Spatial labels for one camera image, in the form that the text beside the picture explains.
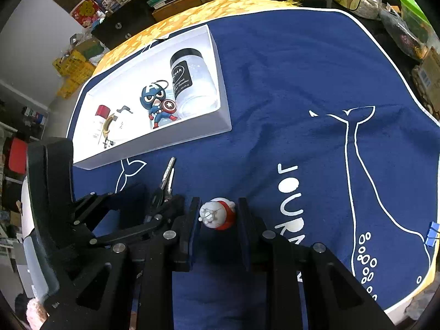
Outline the person's left hand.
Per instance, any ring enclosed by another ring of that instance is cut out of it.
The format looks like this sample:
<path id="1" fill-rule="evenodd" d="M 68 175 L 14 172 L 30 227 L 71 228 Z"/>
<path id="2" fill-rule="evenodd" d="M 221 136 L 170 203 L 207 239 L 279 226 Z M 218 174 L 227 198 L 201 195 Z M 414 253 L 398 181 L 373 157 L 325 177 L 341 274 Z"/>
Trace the person's left hand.
<path id="1" fill-rule="evenodd" d="M 27 329 L 40 330 L 48 319 L 48 314 L 38 299 L 28 298 L 24 293 L 16 296 L 14 308 L 16 316 L 24 323 Z"/>

